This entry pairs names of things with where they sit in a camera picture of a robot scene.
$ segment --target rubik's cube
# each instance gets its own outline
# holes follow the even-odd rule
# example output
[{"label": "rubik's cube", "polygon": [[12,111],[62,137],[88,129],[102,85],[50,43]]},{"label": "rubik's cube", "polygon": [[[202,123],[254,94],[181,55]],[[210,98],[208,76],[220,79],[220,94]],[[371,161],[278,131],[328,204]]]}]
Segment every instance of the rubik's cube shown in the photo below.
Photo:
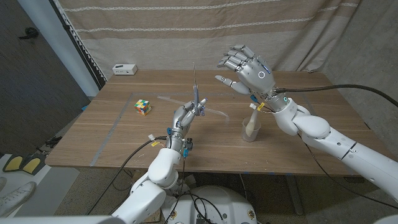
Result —
[{"label": "rubik's cube", "polygon": [[139,100],[135,105],[134,108],[136,109],[137,113],[141,115],[146,115],[151,111],[151,107],[149,101],[147,100]]}]

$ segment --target beige curtain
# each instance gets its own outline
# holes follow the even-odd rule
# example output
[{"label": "beige curtain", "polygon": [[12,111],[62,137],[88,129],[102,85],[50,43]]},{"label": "beige curtain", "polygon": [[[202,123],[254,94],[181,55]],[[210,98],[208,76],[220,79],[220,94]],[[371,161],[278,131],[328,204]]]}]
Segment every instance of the beige curtain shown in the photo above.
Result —
[{"label": "beige curtain", "polygon": [[274,70],[313,71],[360,0],[59,0],[110,77],[116,63],[139,70],[214,70],[230,45],[244,44]]}]

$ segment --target blue connector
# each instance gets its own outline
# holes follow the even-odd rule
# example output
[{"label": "blue connector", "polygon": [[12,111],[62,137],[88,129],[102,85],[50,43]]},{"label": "blue connector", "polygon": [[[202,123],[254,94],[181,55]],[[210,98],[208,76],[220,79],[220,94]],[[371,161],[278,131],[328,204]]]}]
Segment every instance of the blue connector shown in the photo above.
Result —
[{"label": "blue connector", "polygon": [[250,96],[250,99],[251,99],[252,101],[254,101],[255,103],[258,103],[258,102],[259,102],[259,100],[257,100],[257,97],[254,96],[254,94]]},{"label": "blue connector", "polygon": [[182,153],[182,157],[186,158],[188,156],[189,150],[187,148],[184,149],[184,152]]},{"label": "blue connector", "polygon": [[263,66],[263,67],[267,70],[268,74],[271,74],[271,72],[268,70],[267,67],[265,67],[265,66]]}]

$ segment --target white robotic arm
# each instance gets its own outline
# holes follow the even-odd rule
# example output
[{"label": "white robotic arm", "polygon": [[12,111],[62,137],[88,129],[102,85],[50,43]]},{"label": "white robotic arm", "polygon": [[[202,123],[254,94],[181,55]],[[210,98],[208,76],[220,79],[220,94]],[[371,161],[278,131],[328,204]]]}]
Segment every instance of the white robotic arm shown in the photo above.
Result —
[{"label": "white robotic arm", "polygon": [[[284,93],[276,93],[270,66],[248,47],[231,47],[218,67],[235,71],[241,85],[259,94],[274,111],[278,127],[283,132],[293,136],[302,131],[302,140],[306,144],[335,156],[398,201],[398,163],[339,133],[326,120],[312,116]],[[216,78],[229,85],[224,82],[226,78]]]},{"label": "white robotic arm", "polygon": [[[206,98],[199,102],[198,111],[203,110],[206,102]],[[162,206],[166,198],[164,189],[173,187],[178,179],[174,164],[180,163],[184,137],[195,117],[193,107],[194,104],[191,101],[179,107],[175,112],[167,147],[159,151],[150,164],[148,172],[134,183],[130,196],[112,214],[113,217],[118,217],[128,224],[140,223]]]}]

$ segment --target white shoe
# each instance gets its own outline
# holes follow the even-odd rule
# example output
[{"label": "white shoe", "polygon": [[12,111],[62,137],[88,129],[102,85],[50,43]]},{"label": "white shoe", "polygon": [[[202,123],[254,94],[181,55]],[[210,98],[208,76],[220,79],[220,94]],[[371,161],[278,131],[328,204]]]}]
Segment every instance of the white shoe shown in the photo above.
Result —
[{"label": "white shoe", "polygon": [[0,177],[0,191],[4,188],[4,186],[7,183],[7,178],[5,177]]},{"label": "white shoe", "polygon": [[0,217],[7,217],[25,203],[33,194],[35,188],[36,183],[32,181],[0,198]]}]

